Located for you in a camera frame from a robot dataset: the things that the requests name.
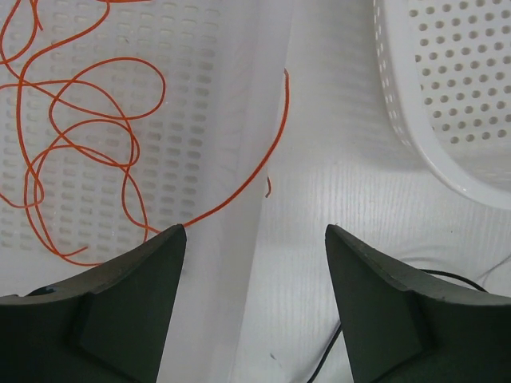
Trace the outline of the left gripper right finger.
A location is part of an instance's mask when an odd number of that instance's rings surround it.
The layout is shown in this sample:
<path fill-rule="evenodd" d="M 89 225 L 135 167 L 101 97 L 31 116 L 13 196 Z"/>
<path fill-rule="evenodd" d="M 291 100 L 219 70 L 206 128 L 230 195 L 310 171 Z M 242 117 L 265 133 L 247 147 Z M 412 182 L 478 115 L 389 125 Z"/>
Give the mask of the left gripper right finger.
<path fill-rule="evenodd" d="M 325 244 L 355 381 L 509 381 L 508 297 L 436 278 L 335 225 Z"/>

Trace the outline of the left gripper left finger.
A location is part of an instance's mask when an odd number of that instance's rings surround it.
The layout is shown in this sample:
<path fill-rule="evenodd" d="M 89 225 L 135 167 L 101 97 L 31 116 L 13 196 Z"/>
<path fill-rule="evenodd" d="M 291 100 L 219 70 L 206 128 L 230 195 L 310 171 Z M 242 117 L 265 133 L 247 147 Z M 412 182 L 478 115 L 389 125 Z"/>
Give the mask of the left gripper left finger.
<path fill-rule="evenodd" d="M 175 225 L 72 278 L 2 297 L 2 381 L 154 382 L 186 243 Z"/>

